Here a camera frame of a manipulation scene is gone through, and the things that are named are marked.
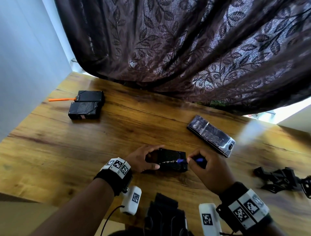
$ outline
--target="wristband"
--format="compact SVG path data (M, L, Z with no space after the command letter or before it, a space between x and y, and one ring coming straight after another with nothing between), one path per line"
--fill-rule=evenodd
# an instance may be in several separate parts
M113 189L114 196L119 196L121 192L127 192L133 176L131 166L118 157L110 159L94 177L96 178L105 180Z
M235 182L219 195L222 204L216 209L219 216L234 231L250 234L272 223L269 208L252 189Z

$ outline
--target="white tracking module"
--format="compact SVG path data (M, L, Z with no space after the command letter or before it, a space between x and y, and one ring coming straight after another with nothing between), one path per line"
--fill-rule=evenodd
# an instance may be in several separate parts
M204 236L220 236L221 226L219 215L214 203L203 203L199 205L199 212Z
M120 211L127 215L135 215L137 212L142 190L137 186L131 186L128 188L127 193L123 193L122 205L124 208L120 208Z

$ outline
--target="right hand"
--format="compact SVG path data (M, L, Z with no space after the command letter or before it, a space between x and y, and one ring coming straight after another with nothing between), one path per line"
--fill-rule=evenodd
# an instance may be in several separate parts
M207 160L206 169L202 169L193 160L193 158L199 154ZM217 195L220 195L236 182L225 158L213 151L199 148L187 157L187 162L206 188Z

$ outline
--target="floor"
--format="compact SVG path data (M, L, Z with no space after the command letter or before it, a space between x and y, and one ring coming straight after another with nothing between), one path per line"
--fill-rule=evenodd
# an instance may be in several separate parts
M0 201L0 235L27 236L56 210L54 206L41 203ZM95 236L100 236L105 221L102 221ZM109 220L103 235L123 229L124 224Z

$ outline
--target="left hand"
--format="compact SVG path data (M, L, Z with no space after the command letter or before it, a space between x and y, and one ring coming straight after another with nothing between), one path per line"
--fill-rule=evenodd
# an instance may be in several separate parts
M129 154L124 160L127 161L131 169L137 172L143 172L144 170L157 170L160 168L158 164L148 163L145 161L146 155L164 147L164 145L144 145L138 148L135 152Z

